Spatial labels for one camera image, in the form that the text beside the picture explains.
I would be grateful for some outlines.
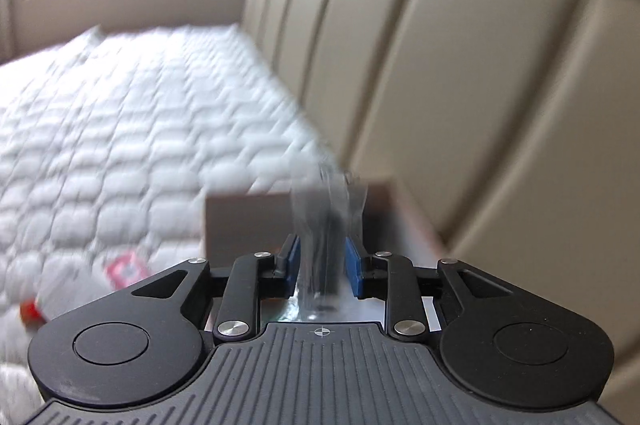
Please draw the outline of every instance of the round metal bolt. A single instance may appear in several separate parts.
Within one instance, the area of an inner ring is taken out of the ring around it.
[[[249,330],[249,325],[240,320],[229,320],[218,326],[218,332],[226,337],[239,337]]]
[[[417,320],[401,320],[396,323],[394,329],[398,335],[404,335],[406,337],[414,337],[415,335],[420,335],[426,331],[426,327],[422,322],[418,322]]]

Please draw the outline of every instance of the ribbed gray surface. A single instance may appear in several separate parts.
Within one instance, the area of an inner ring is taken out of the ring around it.
[[[458,389],[429,351],[374,324],[269,324],[218,348],[202,375],[149,407],[82,411],[51,403],[33,425],[612,425],[596,404],[552,413],[492,407]]]

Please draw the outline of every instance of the crosshair symbol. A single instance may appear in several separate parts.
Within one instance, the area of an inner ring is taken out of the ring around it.
[[[334,333],[335,331],[329,331],[327,328],[318,328],[311,332],[318,337],[326,337],[329,333]]]

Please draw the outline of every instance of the cardboard box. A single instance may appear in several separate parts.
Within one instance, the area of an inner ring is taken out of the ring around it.
[[[424,267],[435,267],[445,255],[442,242],[410,196],[392,182],[369,185],[362,223],[364,246],[370,253],[399,253]],[[204,230],[211,267],[231,266],[246,253],[277,251],[294,233],[290,196],[207,196]]]

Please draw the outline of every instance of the white quilted mattress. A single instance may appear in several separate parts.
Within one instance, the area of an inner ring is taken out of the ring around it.
[[[288,189],[315,140],[234,26],[94,29],[0,67],[0,424],[40,404],[18,304],[47,276],[202,254],[206,192]]]

